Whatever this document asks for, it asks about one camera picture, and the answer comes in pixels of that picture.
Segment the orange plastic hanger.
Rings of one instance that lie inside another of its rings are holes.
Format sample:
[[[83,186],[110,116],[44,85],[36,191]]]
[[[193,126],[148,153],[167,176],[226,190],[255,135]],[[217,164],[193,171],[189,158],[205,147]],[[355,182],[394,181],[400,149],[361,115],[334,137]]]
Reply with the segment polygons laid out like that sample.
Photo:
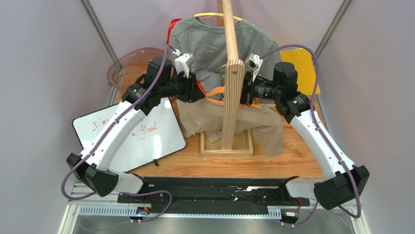
[[[204,87],[202,86],[202,84],[200,83],[200,81],[197,80],[196,83],[197,83],[198,88],[205,95],[205,100],[206,101],[211,102],[211,103],[215,103],[215,104],[218,104],[218,105],[222,105],[222,106],[224,105],[224,102],[223,101],[215,100],[215,99],[212,99],[211,98],[214,95],[224,94],[225,93],[225,88],[223,86],[214,88],[212,91],[207,92],[204,89]],[[260,109],[263,108],[262,106],[260,106],[258,104],[255,104],[255,103],[254,104],[251,104],[251,105],[239,104],[239,106],[240,107],[244,107],[244,108],[257,109],[257,110],[260,110]]]

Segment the white board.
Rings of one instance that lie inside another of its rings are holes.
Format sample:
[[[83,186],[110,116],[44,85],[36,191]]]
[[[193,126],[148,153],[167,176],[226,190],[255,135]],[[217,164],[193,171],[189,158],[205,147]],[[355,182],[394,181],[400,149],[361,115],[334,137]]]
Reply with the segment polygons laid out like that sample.
[[[83,148],[92,143],[114,115],[117,105],[77,117],[72,126]],[[168,98],[154,107],[128,135],[110,168],[128,172],[186,147],[184,135]]]

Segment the wooden clothes rack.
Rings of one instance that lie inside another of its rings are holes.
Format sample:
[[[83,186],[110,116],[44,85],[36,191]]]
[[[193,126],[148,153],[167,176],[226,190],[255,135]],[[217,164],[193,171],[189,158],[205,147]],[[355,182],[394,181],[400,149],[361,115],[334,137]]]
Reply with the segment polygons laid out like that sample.
[[[211,143],[206,134],[201,133],[200,154],[202,156],[252,156],[253,143],[250,131],[245,130],[239,134],[235,133],[245,64],[239,59],[238,55],[231,1],[222,1],[221,12],[224,14],[227,52],[222,138],[215,143]]]

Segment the pink cloth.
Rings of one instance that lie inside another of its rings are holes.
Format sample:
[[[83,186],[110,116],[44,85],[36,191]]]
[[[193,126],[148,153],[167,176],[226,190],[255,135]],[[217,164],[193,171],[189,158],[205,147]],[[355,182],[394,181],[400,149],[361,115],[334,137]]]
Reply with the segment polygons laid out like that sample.
[[[182,18],[175,18],[175,19],[172,19],[171,20],[171,24],[175,24],[175,23],[177,23],[178,21],[180,21]]]

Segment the clear pink plastic bowl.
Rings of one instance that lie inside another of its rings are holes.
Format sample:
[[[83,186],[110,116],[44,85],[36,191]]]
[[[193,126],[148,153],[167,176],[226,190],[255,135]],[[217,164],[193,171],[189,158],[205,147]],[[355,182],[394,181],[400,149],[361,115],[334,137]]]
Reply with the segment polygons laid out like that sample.
[[[148,63],[153,58],[161,58],[164,50],[154,47],[145,47],[133,50],[116,62],[107,71],[108,85],[115,88],[121,94],[128,86],[147,71]]]

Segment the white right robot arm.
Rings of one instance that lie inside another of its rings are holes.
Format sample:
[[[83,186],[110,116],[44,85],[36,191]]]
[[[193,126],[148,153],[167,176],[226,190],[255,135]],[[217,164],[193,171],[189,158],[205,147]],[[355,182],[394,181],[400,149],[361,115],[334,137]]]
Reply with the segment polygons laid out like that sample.
[[[334,142],[322,126],[310,99],[298,91],[298,72],[289,62],[278,62],[272,80],[258,75],[259,64],[247,62],[251,69],[244,76],[241,104],[251,105],[254,98],[271,99],[286,122],[304,139],[323,172],[319,180],[295,176],[283,185],[290,197],[316,200],[327,210],[358,199],[368,181],[368,169],[356,164]]]

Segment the yellow plastic hanger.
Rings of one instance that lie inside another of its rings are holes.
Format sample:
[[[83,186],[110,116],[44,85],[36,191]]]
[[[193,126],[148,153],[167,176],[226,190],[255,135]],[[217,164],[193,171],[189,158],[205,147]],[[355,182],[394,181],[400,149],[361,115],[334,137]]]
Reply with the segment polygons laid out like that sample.
[[[210,17],[210,16],[212,16],[212,17],[224,17],[224,14],[223,13],[210,12],[210,13],[199,13],[199,14],[195,14],[194,16],[195,17],[204,17],[204,16],[207,16],[207,17]],[[242,20],[242,18],[236,17],[236,16],[233,16],[233,19],[237,20],[237,21]]]

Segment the orange cloth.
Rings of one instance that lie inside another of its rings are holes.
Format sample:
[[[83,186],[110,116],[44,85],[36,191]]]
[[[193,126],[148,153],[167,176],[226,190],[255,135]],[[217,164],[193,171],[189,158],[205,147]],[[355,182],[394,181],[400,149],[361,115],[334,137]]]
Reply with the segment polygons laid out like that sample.
[[[171,31],[174,28],[175,24],[170,24],[169,28],[168,28],[168,32],[167,32],[167,39],[166,39],[166,44],[169,44],[170,42],[170,35],[171,35]]]

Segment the grey t shirt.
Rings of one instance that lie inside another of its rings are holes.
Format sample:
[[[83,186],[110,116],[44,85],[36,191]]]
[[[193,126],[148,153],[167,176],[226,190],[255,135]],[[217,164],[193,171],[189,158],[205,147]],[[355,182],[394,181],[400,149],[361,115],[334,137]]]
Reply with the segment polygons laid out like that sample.
[[[250,54],[259,56],[278,48],[276,41],[255,24],[242,19],[234,24],[238,56],[247,60]],[[195,57],[191,71],[208,93],[224,86],[221,68],[227,63],[224,27],[213,26],[195,16],[178,21],[170,32],[169,44]]]

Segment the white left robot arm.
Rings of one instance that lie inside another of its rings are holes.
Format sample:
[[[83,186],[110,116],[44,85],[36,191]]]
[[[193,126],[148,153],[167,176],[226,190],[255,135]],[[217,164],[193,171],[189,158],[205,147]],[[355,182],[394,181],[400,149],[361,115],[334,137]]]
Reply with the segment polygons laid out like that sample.
[[[161,103],[162,98],[176,97],[193,103],[205,95],[190,66],[194,58],[184,53],[174,61],[154,58],[147,72],[130,85],[109,122],[81,153],[68,155],[70,173],[90,188],[94,195],[105,197],[112,192],[137,194],[144,182],[138,175],[117,172],[110,164],[128,134]]]

